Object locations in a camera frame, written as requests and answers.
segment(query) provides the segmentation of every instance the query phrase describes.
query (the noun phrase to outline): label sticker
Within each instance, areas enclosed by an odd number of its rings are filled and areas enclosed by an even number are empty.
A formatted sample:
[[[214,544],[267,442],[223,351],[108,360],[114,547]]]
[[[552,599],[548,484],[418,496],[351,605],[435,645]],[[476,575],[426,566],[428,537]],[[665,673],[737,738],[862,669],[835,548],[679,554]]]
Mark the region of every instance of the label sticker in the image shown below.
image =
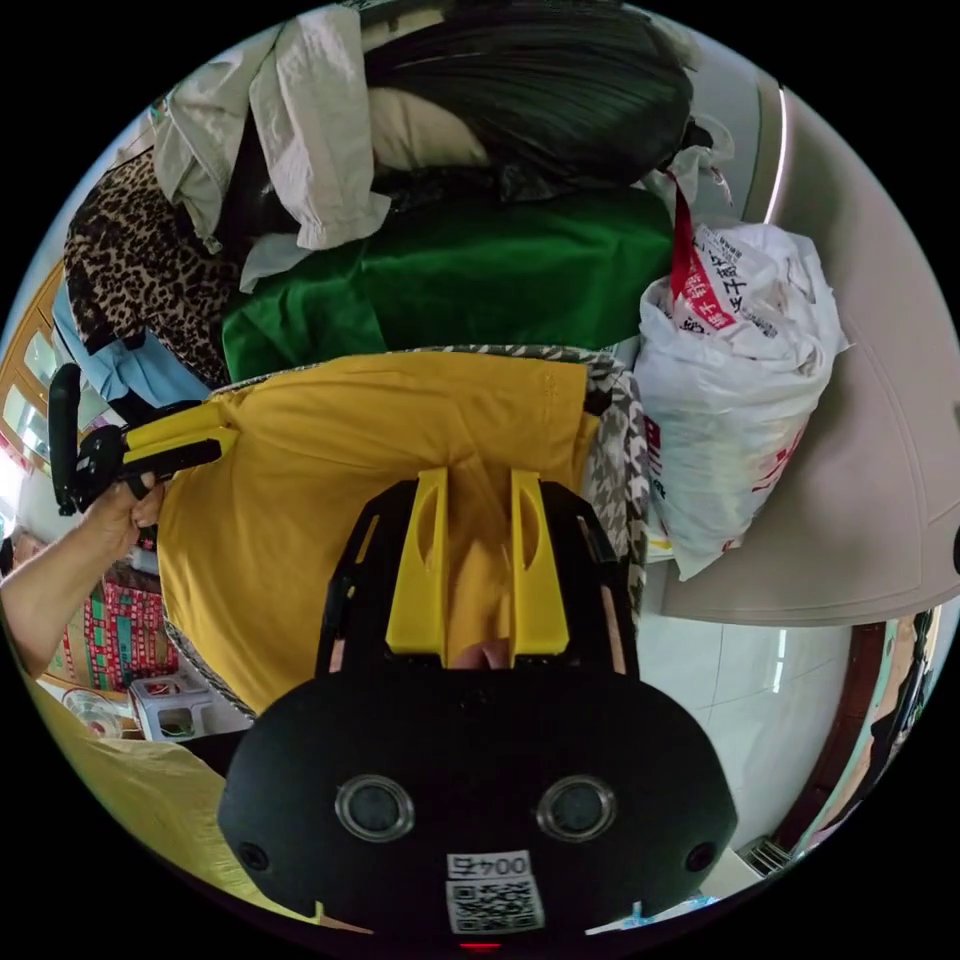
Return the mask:
[[[449,854],[447,873],[454,933],[520,933],[545,926],[529,851]]]

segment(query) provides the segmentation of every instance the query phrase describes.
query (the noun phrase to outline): leopard print clothing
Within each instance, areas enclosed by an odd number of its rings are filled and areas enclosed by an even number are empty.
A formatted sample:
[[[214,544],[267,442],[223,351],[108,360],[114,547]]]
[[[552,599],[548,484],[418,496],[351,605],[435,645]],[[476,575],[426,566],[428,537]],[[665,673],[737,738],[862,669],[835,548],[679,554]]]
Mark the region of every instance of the leopard print clothing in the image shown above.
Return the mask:
[[[211,388],[230,382],[220,329],[243,258],[211,254],[153,172],[153,150],[109,170],[80,205],[63,256],[77,332],[93,354],[150,331]]]

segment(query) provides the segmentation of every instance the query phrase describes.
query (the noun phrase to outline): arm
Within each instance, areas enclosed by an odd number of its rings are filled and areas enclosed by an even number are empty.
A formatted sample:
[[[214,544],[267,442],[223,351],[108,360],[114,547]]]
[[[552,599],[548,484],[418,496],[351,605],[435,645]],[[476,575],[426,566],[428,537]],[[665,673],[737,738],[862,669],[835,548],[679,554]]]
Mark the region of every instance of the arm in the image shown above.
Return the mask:
[[[148,487],[153,478],[145,477]],[[30,676],[43,673],[67,621],[100,578],[137,542],[140,527],[156,523],[163,488],[138,501],[124,484],[108,490],[79,525],[29,560],[0,585],[0,602],[17,654]]]

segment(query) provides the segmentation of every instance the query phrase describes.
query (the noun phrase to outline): yellow bracket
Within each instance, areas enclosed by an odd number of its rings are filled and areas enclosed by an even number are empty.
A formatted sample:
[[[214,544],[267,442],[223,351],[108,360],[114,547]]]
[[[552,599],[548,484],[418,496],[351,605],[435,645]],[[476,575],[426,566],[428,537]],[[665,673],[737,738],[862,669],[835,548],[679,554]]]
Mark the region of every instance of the yellow bracket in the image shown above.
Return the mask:
[[[123,462],[136,463],[204,440],[215,440],[220,445],[220,456],[223,456],[239,435],[220,404],[203,403],[128,431],[128,449]]]
[[[447,468],[424,470],[397,571],[387,645],[398,656],[433,654],[447,666]]]
[[[513,527],[513,647],[517,656],[556,656],[567,649],[570,634],[557,579],[556,559],[536,473],[510,475]]]

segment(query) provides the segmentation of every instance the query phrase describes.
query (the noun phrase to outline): yellow fabric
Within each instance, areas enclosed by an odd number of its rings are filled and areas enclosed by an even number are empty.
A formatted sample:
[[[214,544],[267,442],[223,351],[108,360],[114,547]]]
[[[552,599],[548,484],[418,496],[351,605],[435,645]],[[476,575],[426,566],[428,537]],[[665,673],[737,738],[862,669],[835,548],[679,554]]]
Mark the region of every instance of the yellow fabric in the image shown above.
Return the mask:
[[[39,684],[24,679],[63,754],[107,812],[154,853],[255,907],[321,926],[355,930],[329,917],[306,920],[251,883],[217,827],[223,778],[174,743],[100,740]]]
[[[500,634],[509,470],[578,489],[585,368],[478,354],[344,357],[215,397],[230,454],[179,474],[160,517],[172,622],[255,711],[313,675],[327,584],[364,505],[450,468],[448,657]]]

